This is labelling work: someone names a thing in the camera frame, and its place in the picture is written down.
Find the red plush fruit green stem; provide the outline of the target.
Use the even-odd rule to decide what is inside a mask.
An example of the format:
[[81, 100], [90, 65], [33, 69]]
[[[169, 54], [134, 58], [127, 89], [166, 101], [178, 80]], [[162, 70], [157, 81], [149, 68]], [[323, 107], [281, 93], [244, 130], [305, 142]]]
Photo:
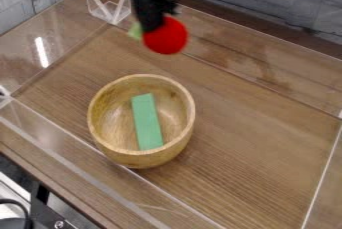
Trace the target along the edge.
[[185, 24], [170, 16], [165, 17], [164, 25], [152, 32], [145, 32], [142, 25], [135, 22], [127, 34], [141, 41], [153, 52], [164, 55], [180, 53], [189, 41], [189, 31]]

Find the round wooden bowl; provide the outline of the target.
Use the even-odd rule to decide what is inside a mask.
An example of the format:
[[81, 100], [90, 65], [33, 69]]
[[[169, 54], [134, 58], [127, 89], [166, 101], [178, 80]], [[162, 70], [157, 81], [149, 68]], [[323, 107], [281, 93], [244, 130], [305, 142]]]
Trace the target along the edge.
[[172, 161], [186, 148], [196, 124], [186, 87], [154, 74], [134, 74], [95, 94], [87, 124], [97, 147], [115, 163], [135, 169]]

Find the green rectangular block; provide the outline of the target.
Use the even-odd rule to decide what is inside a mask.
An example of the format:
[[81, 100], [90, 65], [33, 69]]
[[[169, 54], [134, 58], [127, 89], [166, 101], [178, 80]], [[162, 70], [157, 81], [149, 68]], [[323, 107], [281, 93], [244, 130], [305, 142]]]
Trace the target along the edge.
[[154, 95], [148, 93], [135, 96], [131, 104], [139, 149], [157, 149], [164, 146], [164, 136]]

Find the black metal table leg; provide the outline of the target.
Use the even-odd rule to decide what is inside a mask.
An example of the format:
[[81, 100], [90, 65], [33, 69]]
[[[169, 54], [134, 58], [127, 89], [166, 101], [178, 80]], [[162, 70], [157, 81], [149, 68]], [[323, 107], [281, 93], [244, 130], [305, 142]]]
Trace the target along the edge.
[[49, 206], [49, 198], [49, 189], [35, 182], [30, 208], [34, 229], [74, 229], [65, 217]]

